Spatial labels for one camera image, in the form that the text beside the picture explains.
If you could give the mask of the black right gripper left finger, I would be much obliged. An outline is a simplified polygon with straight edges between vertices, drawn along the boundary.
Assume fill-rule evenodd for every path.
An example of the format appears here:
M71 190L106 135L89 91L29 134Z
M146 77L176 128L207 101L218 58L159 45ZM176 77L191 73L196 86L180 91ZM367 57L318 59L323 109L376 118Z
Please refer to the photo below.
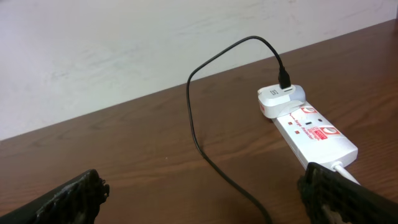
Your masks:
M1 217L8 224L94 224L109 185L94 169Z

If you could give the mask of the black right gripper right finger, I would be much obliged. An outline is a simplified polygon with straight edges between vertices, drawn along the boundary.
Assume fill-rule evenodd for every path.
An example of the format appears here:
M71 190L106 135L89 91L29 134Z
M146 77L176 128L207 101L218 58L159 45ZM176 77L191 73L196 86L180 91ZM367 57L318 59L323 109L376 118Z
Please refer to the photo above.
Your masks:
M397 203L317 164L298 180L312 223L397 223Z

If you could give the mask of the white power strip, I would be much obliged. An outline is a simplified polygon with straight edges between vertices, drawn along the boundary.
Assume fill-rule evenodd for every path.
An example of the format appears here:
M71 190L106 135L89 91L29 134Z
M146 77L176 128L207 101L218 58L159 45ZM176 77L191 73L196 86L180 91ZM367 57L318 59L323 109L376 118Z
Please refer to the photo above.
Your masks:
M315 162L333 170L357 159L358 148L307 102L272 121L303 167Z

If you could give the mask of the white USB wall charger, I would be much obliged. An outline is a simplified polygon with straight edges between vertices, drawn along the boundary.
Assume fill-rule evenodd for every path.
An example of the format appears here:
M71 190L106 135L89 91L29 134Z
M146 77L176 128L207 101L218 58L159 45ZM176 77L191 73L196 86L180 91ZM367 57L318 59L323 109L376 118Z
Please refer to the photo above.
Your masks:
M257 91L257 97L263 115L269 119L287 115L306 102L305 92L299 85L285 89L279 85L263 87Z

